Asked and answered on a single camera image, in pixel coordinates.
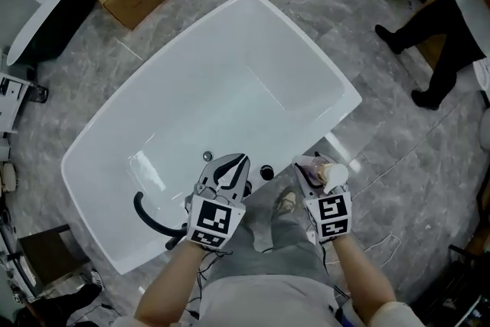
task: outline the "t-shirt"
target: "t-shirt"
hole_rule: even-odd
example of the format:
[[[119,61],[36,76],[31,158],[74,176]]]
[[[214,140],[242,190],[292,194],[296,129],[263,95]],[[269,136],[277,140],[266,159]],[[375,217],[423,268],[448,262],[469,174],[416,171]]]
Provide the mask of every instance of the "t-shirt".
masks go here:
[[[300,276],[232,276],[204,289],[196,327],[341,327],[331,287]],[[357,317],[353,325],[362,325]],[[369,327],[423,327],[410,307],[400,302],[382,306]],[[145,327],[129,317],[113,327]]]
[[[469,31],[486,57],[490,57],[490,8],[484,0],[456,0]]]

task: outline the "sneaker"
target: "sneaker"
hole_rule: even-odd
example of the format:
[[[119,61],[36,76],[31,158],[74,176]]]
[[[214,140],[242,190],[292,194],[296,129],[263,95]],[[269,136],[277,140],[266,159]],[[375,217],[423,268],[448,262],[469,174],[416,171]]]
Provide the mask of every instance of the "sneaker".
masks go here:
[[[100,288],[100,291],[103,292],[105,290],[104,282],[102,282],[102,277],[95,270],[90,271],[90,275],[92,276],[92,283],[97,285]]]
[[[294,212],[296,208],[296,193],[292,187],[286,188],[276,200],[273,214],[280,216]]]
[[[431,103],[425,97],[425,93],[420,90],[412,90],[412,100],[414,101],[415,105],[417,105],[420,108],[425,108],[427,110],[439,109],[439,105],[435,105],[434,103]]]
[[[393,40],[394,33],[391,33],[390,31],[388,31],[386,28],[384,28],[381,25],[374,26],[374,31],[376,32],[376,34],[379,36],[379,38],[381,40],[383,40],[384,42],[386,42],[388,44],[388,47],[390,47],[391,51],[394,54],[401,54],[403,48],[397,46],[394,43],[394,40]]]

